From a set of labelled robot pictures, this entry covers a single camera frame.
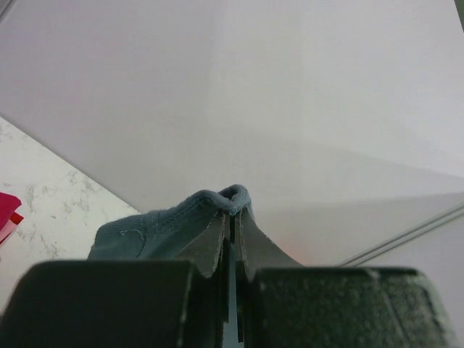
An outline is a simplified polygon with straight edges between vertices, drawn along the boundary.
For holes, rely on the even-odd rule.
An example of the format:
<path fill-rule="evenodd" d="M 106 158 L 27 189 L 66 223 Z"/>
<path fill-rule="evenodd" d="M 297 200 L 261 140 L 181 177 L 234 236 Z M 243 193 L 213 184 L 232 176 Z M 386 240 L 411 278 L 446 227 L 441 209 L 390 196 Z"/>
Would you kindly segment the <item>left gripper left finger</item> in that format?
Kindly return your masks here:
<path fill-rule="evenodd" d="M 168 260 L 31 267 L 1 317 L 3 347 L 221 347 L 227 218 Z"/>

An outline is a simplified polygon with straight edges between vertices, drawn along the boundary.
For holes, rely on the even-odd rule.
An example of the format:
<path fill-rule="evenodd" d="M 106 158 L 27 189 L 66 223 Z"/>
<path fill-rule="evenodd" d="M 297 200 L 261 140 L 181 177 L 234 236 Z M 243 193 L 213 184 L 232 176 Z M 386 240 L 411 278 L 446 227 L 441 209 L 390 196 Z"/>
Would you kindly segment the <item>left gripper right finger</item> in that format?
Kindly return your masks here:
<path fill-rule="evenodd" d="M 305 267 L 235 219 L 238 338 L 245 347 L 459 347 L 430 280 L 414 268 Z"/>

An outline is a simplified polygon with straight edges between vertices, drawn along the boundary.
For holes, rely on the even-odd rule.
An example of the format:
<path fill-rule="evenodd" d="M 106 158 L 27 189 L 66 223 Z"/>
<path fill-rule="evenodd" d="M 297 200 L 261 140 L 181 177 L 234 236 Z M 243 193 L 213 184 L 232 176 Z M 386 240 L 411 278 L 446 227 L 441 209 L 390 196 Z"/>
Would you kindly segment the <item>blue grey t shirt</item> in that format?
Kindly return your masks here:
<path fill-rule="evenodd" d="M 104 224 L 96 232 L 89 260 L 158 259 L 175 256 L 215 219 L 252 208 L 239 184 L 219 192 L 201 190 L 166 210 L 153 210 Z"/>

